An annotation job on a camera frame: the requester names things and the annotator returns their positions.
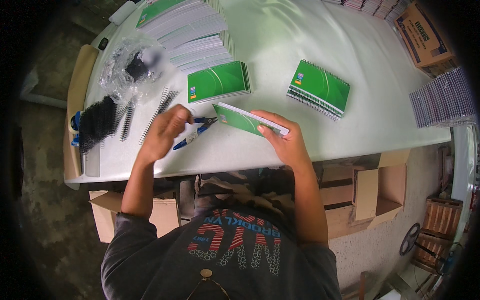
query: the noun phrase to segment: tape roll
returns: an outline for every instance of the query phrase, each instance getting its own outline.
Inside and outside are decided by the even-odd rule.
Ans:
[[[71,134],[78,134],[78,123],[81,113],[81,111],[77,111],[74,115],[68,118],[68,131],[70,131]]]

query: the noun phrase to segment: metal button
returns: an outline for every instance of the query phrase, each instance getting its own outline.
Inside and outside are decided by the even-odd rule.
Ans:
[[[212,275],[212,271],[210,271],[209,269],[203,269],[202,271],[200,271],[200,275],[202,275],[202,277],[210,277]]]

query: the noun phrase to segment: wooden crate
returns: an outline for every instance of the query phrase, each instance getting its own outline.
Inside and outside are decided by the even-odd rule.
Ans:
[[[430,234],[424,233],[423,229],[421,229],[419,237],[417,238],[417,243],[427,248],[428,250],[442,256],[445,248],[449,248],[452,244],[452,241],[434,237]],[[423,249],[420,249],[419,247],[416,247],[415,249],[415,258],[419,262],[435,268],[436,259],[429,253],[425,252]]]
[[[451,199],[427,199],[427,212],[423,220],[422,230],[442,239],[451,239],[455,235],[462,201]]]

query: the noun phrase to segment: green notebook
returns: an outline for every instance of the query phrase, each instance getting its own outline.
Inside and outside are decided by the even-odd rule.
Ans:
[[[233,61],[189,74],[188,103],[250,93],[247,66]]]
[[[282,127],[276,123],[273,123],[267,119],[255,116],[245,110],[236,108],[232,105],[228,105],[222,102],[219,102],[218,105],[212,104],[215,108],[216,115],[218,120],[222,124],[230,125],[238,129],[242,129],[251,133],[254,133],[259,136],[263,134],[258,131],[258,125],[265,125],[276,134],[280,136],[286,135],[289,130],[285,127]]]
[[[142,14],[140,14],[140,19],[138,20],[137,26],[135,28],[147,24],[148,21],[154,19],[162,12],[184,1],[185,0],[158,0],[153,2],[152,5],[148,5],[144,8],[144,10],[142,10]]]
[[[301,60],[287,95],[333,120],[343,116],[350,85],[324,69]]]

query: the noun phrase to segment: left hand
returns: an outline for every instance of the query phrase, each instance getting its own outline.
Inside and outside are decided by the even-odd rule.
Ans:
[[[173,146],[173,139],[185,130],[186,121],[193,123],[192,114],[180,104],[155,117],[137,159],[150,164],[164,158]]]

